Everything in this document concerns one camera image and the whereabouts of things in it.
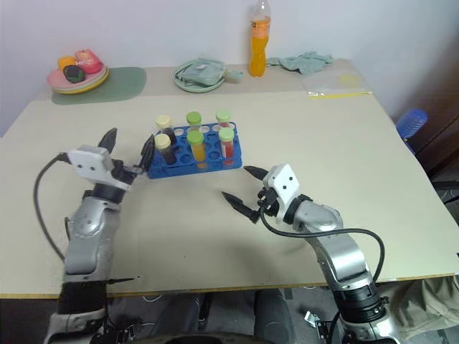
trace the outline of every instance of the plate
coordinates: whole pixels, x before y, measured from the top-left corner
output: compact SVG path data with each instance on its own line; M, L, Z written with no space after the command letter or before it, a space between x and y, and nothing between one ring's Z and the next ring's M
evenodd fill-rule
M191 92L191 93L205 93L205 92L210 92L210 91L213 91L215 90L216 88L220 87L222 85L222 83L224 82L224 77L222 77L219 82L217 82L215 85L212 85L212 86L201 86L201 85L197 85L197 84L193 84L193 85L187 85L186 82L184 81L181 81L179 79L176 78L176 74L178 71L180 70L184 70L186 67L194 64L195 62L197 62L198 60L197 59L193 59L192 61L188 61L188 62L185 62L183 64L181 64L180 66L178 66L175 71L174 71L174 75L172 76L172 80L175 82L175 85L179 86L181 89L187 91L187 92Z
M79 88L77 90L62 90L62 89L57 89L57 88L52 88L52 90L57 93L60 93L61 95L77 95L78 93L84 93L84 92L95 89L97 86L99 86L100 84L102 84L104 81L107 80L109 74L110 73L107 68L106 73L98 81L92 84L86 85L86 87Z
M94 74L86 74L86 79L82 82L78 82L76 84L72 84L69 80L65 79L65 75L61 70L52 70L48 75L47 81L48 84L51 85L52 88L58 90L78 90L91 85L94 81L100 79L106 73L107 67L105 65L102 66L102 69Z

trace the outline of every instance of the bottle cap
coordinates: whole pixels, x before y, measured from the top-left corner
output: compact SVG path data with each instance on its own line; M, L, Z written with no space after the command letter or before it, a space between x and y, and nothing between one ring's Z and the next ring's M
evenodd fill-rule
M190 145L200 145L204 142L204 135L198 130L193 130L188 133L186 139Z
M171 139L166 134L155 136L155 146L158 149L165 149L171 145Z
M218 137L220 141L231 142L235 138L235 131L232 128L220 128Z
M156 125L159 126L160 129L171 127L171 123L171 118L168 115L161 115L156 118Z
M217 114L215 115L218 122L229 122L231 120L231 111L229 110L218 110Z
M197 111L191 111L190 113L186 114L186 121L190 125L201 125L201 114Z

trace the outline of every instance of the orange soda bottle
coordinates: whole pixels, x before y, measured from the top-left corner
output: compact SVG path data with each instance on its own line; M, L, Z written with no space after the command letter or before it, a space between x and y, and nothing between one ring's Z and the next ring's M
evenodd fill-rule
M265 48L270 36L271 11L267 0L258 0L251 17L252 22L252 58L249 73L253 77L261 77L266 70Z

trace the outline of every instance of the black cable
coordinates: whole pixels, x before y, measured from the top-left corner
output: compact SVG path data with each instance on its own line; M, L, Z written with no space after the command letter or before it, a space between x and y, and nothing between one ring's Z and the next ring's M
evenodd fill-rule
M452 197L451 199L448 199L446 202L443 202L443 204L449 204L449 203L452 203L452 202L455 202L459 199L459 195L458 196L455 196L455 197Z
M336 323L338 322L338 319L339 319L339 311L336 312L336 314L333 317L333 320L331 321L331 324L330 324L330 339L328 340L329 344L331 344L331 342L333 340L333 332L335 332L335 327L336 327Z
M70 240L69 221L70 221L69 217L66 216L64 218L65 235L67 235L67 239Z
M40 223L40 227L42 228L43 234L46 237L46 240L48 241L48 244L52 247L52 249L56 252L56 254L59 256L60 260L62 260L62 261L64 261L64 255L59 250L59 248L55 244L55 242L52 239L52 237L49 235L48 229L46 228L46 225L44 224L44 221L43 221L42 212L40 211L40 207L39 207L39 204L38 204L38 188L39 188L39 185L40 185L40 181L42 180L42 177L46 173L46 171L48 171L49 168L51 166L53 166L56 162L58 162L58 161L66 161L66 159L67 159L67 156L64 153L61 153L58 156L54 157L38 173L38 176L37 176L37 179L35 179L35 185L34 185L34 208L35 208L35 214L37 215L38 222Z
M105 296L105 317L108 320L108 322L113 326L115 330L124 330L124 328L120 328L115 323L111 320L110 315L108 314L108 297Z
M320 232L320 233L290 233L288 231L279 231L276 228L272 227L268 223L268 221L266 221L265 210L266 210L265 207L260 207L260 218L261 218L262 223L265 225L265 227L269 231L271 231L274 234L281 235L282 237L307 239L307 238L328 237L328 236L334 235L334 234L349 234L349 233L366 234L366 235L371 236L379 244L379 261L378 261L378 265L377 265L376 271L375 271L374 276L373 276L374 283L376 283L376 281L378 280L379 275L381 274L382 266L384 264L384 258L386 256L386 249L384 247L384 242L382 241L382 239L379 237L378 234L376 234L376 233L374 233L372 231L369 231L367 229L360 229L360 228L334 229L334 230L331 230L331 231L324 231L324 232ZM333 320L331 321L330 338L328 340L328 343L330 343L330 344L331 344L331 341L333 340L333 332L335 330L336 323L338 322L338 319L339 319L339 311L336 312L335 316L333 317Z

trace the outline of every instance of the blue test tube rack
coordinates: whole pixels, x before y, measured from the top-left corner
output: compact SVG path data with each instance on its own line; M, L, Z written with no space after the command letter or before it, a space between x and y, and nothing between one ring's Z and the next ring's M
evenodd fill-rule
M175 127L174 132L177 137L177 142L172 146L174 149L177 162L169 165L164 160L161 153L155 150L153 160L148 170L150 178L167 178L175 176L185 176L187 174L206 173L214 171L231 170L242 166L241 146L239 137L237 136L236 124L231 122L235 130L234 155L232 158L223 158L220 139L218 138L218 123L203 124L201 131L204 134L204 147L206 150L206 160L196 162L191 151L191 146L186 140L186 134L189 131L189 126ZM226 165L225 161L231 160L231 165ZM207 167L204 169L198 168L197 164L205 163Z

